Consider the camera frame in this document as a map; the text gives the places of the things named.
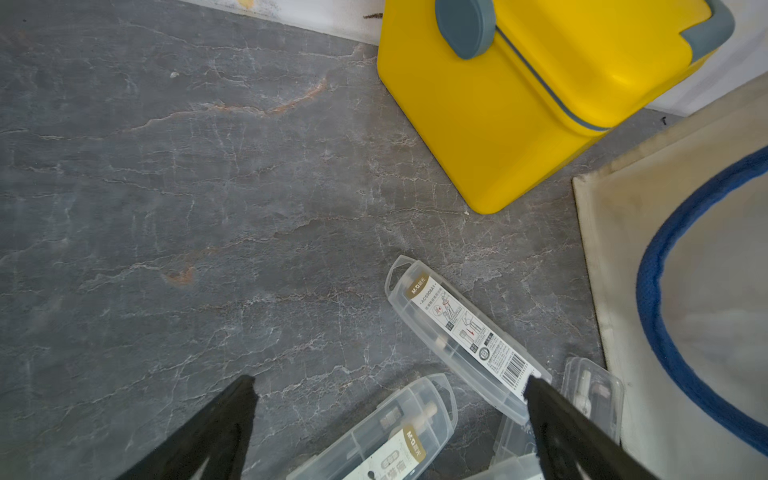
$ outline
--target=yellow storage box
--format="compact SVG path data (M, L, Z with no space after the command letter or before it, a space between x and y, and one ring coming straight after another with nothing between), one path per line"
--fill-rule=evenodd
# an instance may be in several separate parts
M732 32L720 0L386 0L379 76L467 204L493 214Z

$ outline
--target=container lid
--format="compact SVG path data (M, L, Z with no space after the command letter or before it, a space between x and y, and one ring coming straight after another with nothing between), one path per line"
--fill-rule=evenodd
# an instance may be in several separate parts
M451 32L461 29L448 25L454 17L445 6L475 5L477 14L461 18L472 22L472 31L480 25L480 40L468 41L476 41L481 55L483 35L493 28L490 3L437 0L449 44L458 41ZM496 0L492 6L494 45L530 71L572 120L597 131L615 127L685 78L735 25L720 0Z

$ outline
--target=white label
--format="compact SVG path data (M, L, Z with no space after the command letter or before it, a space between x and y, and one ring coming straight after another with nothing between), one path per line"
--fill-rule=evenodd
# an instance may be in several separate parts
M430 276L424 274L419 277L406 294L525 403L523 391L528 377L533 375L539 378L541 372Z
M406 425L344 480L403 480L426 456L416 431Z

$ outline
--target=clear plastic case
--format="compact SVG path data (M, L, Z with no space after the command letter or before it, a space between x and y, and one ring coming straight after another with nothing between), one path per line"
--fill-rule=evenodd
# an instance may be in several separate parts
M510 457L536 453L536 437L531 423L526 422L525 425L520 425L507 417L502 417L502 426L498 429L493 451L496 455L491 459L491 465L503 462Z
M619 443L624 384L597 363L572 357L565 363L560 393L595 425Z
M606 435L619 443L624 384L618 377L589 359L571 357L565 363L560 393ZM531 424L519 425L504 417L493 449L496 455L491 465L509 457L536 452L536 438Z
M544 476L541 473L538 457L535 453L531 453L492 464L491 468L485 472L465 480L544 480Z
M395 269L410 265L410 267L399 278L397 284L390 290L389 286L392 282L392 274ZM434 282L430 283L427 279L433 279ZM418 288L430 289L422 290L418 293ZM445 320L443 325L439 325L433 315L428 314L428 307L418 306L416 301L418 295L428 295L432 292L431 287L435 286L438 291L443 292L442 300L445 304L445 311L442 312L443 316L437 318L449 318L448 314L455 313L455 316L461 316L461 319L456 320L451 317L450 321ZM515 367L514 363L517 362L520 368L514 368L514 382L518 392L521 392L525 388L525 384L528 381L529 375L537 375L547 382L552 381L552 375L537 362L528 351L515 339L513 339L504 330L498 328L483 312L478 310L477 307L472 305L462 294L460 294L448 281L442 276L438 275L434 270L426 266L423 262L408 258L403 255L392 265L387 275L386 283L384 286L385 293L389 302L395 308L395 311L400 315L402 320L413 329L416 335L430 348L433 352L445 362L451 370L458 374L465 382L467 382L473 389L475 389L488 403L496 407L504 415L513 419L515 422L525 424L528 420L528 408L525 406L524 401L515 393L513 393L511 386L505 385L490 368L486 365L490 365L497 355L494 353L488 354L488 348L482 348L483 345L488 346L488 341L491 340L491 346L499 343L506 343L511 349L504 358L512 359L512 361L505 362L500 367L499 376L511 371ZM452 298L445 298L445 292L449 293ZM429 308L434 308L435 311L441 309L441 305L428 303ZM448 333L448 329L454 328L452 333ZM460 340L466 338L466 332L474 335L474 331L483 332L484 342L478 344L471 343L471 340L467 340L466 343L460 343Z
M425 452L425 458L409 474L398 477L413 480L453 435L456 415L456 399L445 374L422 377L393 393L325 451L288 474L286 480L343 480L407 425L412 425Z

